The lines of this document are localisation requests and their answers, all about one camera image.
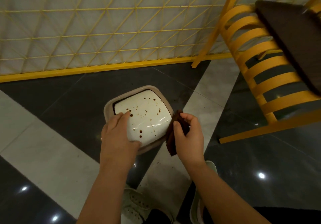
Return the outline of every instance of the white lid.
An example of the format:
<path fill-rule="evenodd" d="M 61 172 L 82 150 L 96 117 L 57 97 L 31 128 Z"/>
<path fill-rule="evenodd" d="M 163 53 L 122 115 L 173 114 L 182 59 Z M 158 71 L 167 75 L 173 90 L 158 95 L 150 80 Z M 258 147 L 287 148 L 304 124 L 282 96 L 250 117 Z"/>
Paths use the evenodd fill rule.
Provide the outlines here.
<path fill-rule="evenodd" d="M 116 103 L 114 108 L 116 114 L 131 110 L 127 136 L 130 141 L 141 141 L 142 146 L 163 137 L 172 119 L 165 104 L 151 90 L 126 98 Z"/>

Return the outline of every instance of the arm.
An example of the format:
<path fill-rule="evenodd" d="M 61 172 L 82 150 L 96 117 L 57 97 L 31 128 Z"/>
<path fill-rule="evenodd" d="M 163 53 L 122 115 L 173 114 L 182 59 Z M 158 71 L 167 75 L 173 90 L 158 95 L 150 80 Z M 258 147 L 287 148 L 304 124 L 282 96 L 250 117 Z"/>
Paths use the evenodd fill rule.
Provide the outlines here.
<path fill-rule="evenodd" d="M 197 117 L 187 113 L 180 115 L 191 127 L 185 136 L 181 125 L 177 121 L 174 122 L 176 151 L 195 183 L 213 222 L 270 223 L 206 165 L 203 156 L 204 138 Z"/>
<path fill-rule="evenodd" d="M 102 129 L 99 173 L 77 224 L 120 223 L 127 174 L 141 145 L 140 142 L 130 142 L 127 138 L 129 115 L 129 112 L 115 115 Z"/>

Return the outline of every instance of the sneaker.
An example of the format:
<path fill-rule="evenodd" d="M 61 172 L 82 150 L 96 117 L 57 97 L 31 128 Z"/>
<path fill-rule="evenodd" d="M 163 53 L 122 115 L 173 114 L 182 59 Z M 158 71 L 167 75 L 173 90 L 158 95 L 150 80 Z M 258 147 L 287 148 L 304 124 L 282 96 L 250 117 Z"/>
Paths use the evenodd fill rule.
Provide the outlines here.
<path fill-rule="evenodd" d="M 160 205 L 157 205 L 152 199 L 142 195 L 137 190 L 125 188 L 122 202 L 122 214 L 131 220 L 134 224 L 144 223 L 152 213 L 155 218 L 161 217 L 167 219 L 168 223 L 174 222 L 172 214 Z"/>
<path fill-rule="evenodd" d="M 217 173 L 216 170 L 216 166 L 214 165 L 214 163 L 212 161 L 205 161 L 206 165 L 212 169 L 213 171 L 215 171 Z M 203 222 L 203 210 L 204 210 L 204 203 L 201 199 L 201 196 L 199 195 L 197 189 L 195 190 L 195 196 L 192 202 L 192 206 L 191 206 L 191 210 L 189 212 L 189 218 L 192 222 L 192 224 L 204 224 Z"/>

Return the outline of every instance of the chair frame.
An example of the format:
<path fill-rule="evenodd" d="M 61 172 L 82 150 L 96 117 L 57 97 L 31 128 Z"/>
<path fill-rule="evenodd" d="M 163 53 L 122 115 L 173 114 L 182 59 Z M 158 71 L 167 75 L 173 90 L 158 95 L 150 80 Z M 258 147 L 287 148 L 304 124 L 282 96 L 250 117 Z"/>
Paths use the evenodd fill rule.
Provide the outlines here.
<path fill-rule="evenodd" d="M 320 0 L 309 0 L 305 6 L 312 9 L 316 13 L 320 12 L 321 3 L 318 3 L 319 1 Z M 260 84 L 256 84 L 254 77 L 259 73 L 277 66 L 289 65 L 290 63 L 287 61 L 285 56 L 275 56 L 259 62 L 250 69 L 246 66 L 245 63 L 253 56 L 257 56 L 258 59 L 261 60 L 269 51 L 280 50 L 280 48 L 273 40 L 271 40 L 256 44 L 244 52 L 238 51 L 243 44 L 253 38 L 271 35 L 265 29 L 260 20 L 255 16 L 246 16 L 235 21 L 234 23 L 230 23 L 230 19 L 238 14 L 254 12 L 253 6 L 239 5 L 234 7 L 235 2 L 236 0 L 226 0 L 219 22 L 212 31 L 207 43 L 195 61 L 192 63 L 192 68 L 196 68 L 200 61 L 203 60 L 204 56 L 210 51 L 211 47 L 215 43 L 218 35 L 221 34 L 236 64 L 238 65 L 240 72 L 244 76 L 244 79 L 246 80 L 252 94 L 254 95 L 265 118 L 267 119 L 268 125 L 221 138 L 219 139 L 220 143 L 246 139 L 321 121 L 321 109 L 296 115 L 286 120 L 276 119 L 274 115 L 275 111 L 305 102 L 320 100 L 321 97 L 315 95 L 311 91 L 300 91 L 276 98 L 269 102 L 266 101 L 263 93 L 285 84 L 302 82 L 302 80 L 296 72 L 289 72 L 274 76 Z M 232 40 L 231 38 L 235 32 L 244 27 L 253 27 L 253 29 L 250 29 L 246 33 L 240 35 L 236 40 Z"/>

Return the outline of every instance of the forearm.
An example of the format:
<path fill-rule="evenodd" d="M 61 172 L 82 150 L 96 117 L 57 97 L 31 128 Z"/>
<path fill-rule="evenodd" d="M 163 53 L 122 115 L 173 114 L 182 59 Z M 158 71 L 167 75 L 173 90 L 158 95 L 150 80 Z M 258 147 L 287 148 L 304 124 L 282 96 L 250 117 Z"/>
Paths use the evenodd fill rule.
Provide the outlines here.
<path fill-rule="evenodd" d="M 119 171 L 117 167 L 100 171 L 77 224 L 118 224 L 126 177 L 126 171 Z"/>
<path fill-rule="evenodd" d="M 214 223 L 270 223 L 206 164 L 187 167 Z"/>

